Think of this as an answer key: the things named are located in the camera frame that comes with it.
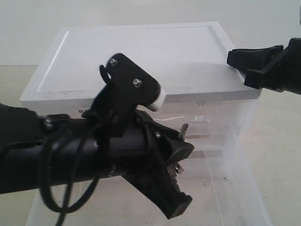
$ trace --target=white lid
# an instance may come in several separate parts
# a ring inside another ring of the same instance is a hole
[[[226,64],[233,48],[217,22],[65,28],[20,100],[92,99],[105,85],[99,65],[118,52],[165,87],[166,102],[256,99]]]

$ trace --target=white wall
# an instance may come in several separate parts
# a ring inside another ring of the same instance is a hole
[[[0,65],[37,65],[61,27],[218,21],[237,48],[301,37],[299,0],[1,0]]]

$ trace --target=black tube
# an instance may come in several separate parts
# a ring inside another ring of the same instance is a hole
[[[111,138],[108,159],[104,160],[95,139],[90,138],[79,163],[76,182],[91,180],[101,171],[101,178],[124,175],[122,158],[145,155],[145,138],[141,128],[131,125],[123,137]],[[65,184],[70,176],[79,139],[72,141],[52,159],[52,186]],[[31,190],[39,187],[39,161],[41,146],[10,150],[0,165],[0,194]]]

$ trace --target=black clamp jaw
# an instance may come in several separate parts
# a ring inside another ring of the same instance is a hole
[[[285,49],[234,49],[227,64],[246,74],[246,86],[301,94],[301,38],[292,38]]]
[[[182,173],[178,162],[186,159],[194,148],[184,141],[188,125],[184,124],[178,132],[154,122],[146,112],[136,110],[137,105],[158,110],[165,92],[125,55],[115,54],[106,67],[100,66],[100,73],[107,85],[82,115],[92,123],[105,122],[97,132],[98,143],[106,144],[112,137],[122,137],[129,126],[142,128],[146,142],[145,150],[139,153],[111,152],[108,143],[105,159],[124,168],[122,177],[156,204],[168,219],[181,215],[192,201],[180,191],[175,178],[177,173]]]

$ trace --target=black plastic mount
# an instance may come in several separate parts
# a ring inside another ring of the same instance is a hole
[[[283,48],[234,49],[227,64],[246,74],[246,86],[301,94],[301,38],[292,38]]]

